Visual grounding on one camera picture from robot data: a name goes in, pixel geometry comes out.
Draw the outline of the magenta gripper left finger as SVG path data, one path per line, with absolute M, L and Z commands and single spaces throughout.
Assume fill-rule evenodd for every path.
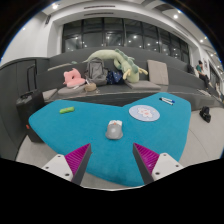
M 42 169 L 80 185 L 91 154 L 91 144 L 88 143 L 67 155 L 57 154 Z

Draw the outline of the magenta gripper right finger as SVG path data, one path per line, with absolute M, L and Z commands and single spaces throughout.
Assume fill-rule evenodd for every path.
M 183 169 L 168 153 L 158 154 L 140 144 L 133 144 L 133 155 L 145 185 Z

